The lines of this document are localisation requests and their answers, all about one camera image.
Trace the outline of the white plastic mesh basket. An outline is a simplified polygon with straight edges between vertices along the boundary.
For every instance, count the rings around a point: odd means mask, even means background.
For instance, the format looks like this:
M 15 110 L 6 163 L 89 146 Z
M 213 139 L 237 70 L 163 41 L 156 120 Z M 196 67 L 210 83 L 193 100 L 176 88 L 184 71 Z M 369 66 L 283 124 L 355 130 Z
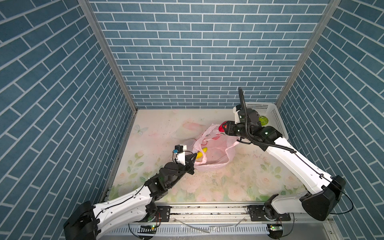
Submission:
M 289 139 L 285 124 L 275 104 L 265 102 L 246 102 L 246 107 L 257 111 L 260 116 L 268 118 L 269 122 L 267 126 L 274 127 L 283 135 L 284 138 L 287 140 Z

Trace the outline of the yellow banana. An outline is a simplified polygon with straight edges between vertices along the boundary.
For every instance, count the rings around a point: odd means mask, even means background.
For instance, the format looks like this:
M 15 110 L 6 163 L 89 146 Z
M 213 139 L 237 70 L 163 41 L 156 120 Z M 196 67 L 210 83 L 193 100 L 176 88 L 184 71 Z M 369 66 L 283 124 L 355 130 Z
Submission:
M 199 152 L 197 153 L 197 157 L 196 157 L 196 159 L 200 159 L 200 158 L 202 158 L 203 155 L 204 155 L 204 153 L 207 152 L 207 150 L 208 150 L 208 148 L 202 148 L 202 150 L 199 151 Z

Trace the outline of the red yellow apple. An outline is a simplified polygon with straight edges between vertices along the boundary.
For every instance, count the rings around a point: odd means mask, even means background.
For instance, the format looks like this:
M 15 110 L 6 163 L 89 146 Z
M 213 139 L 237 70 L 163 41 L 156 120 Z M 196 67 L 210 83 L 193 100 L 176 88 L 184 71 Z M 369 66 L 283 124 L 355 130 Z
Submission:
M 227 121 L 223 122 L 220 126 L 219 126 L 219 132 L 221 133 L 226 133 L 227 131 Z

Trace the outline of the pink plastic bag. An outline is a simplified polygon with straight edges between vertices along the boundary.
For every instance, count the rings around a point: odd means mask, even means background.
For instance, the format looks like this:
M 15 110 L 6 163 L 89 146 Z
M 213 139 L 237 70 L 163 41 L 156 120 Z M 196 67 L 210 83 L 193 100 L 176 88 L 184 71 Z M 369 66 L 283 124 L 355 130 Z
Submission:
M 219 126 L 212 124 L 193 143 L 193 152 L 208 148 L 202 158 L 195 160 L 195 169 L 215 171 L 225 167 L 234 159 L 239 137 L 219 132 Z

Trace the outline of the green fruit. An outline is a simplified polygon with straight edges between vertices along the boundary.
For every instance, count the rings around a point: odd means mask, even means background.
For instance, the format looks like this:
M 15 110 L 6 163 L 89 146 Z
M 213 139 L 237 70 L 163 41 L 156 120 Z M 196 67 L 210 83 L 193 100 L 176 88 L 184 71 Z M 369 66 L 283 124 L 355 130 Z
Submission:
M 269 123 L 269 119 L 266 116 L 260 116 L 259 121 L 262 126 L 266 126 Z

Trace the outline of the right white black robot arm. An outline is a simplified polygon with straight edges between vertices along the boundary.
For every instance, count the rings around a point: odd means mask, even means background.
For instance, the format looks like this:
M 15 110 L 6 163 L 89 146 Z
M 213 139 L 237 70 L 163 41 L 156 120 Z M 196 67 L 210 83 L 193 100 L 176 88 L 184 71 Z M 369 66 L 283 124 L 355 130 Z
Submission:
M 238 105 L 234 114 L 235 120 L 222 123 L 220 132 L 238 137 L 240 143 L 260 147 L 287 167 L 306 188 L 306 192 L 297 195 L 272 195 L 264 203 L 266 218 L 275 220 L 287 213 L 307 213 L 315 220 L 324 221 L 331 215 L 344 195 L 345 179 L 333 177 L 315 166 L 274 127 L 263 127 L 257 111 Z

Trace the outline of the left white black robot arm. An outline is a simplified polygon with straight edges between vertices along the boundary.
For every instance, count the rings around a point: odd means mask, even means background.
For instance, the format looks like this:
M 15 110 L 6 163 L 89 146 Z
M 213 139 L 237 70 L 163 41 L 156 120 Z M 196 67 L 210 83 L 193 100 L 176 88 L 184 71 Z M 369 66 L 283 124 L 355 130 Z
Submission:
M 194 164 L 202 153 L 190 151 L 177 154 L 141 187 L 116 199 L 93 205 L 87 201 L 79 205 L 64 223 L 67 240 L 98 240 L 106 233 L 133 222 L 152 220 L 157 213 L 156 201 L 185 174 L 194 174 Z

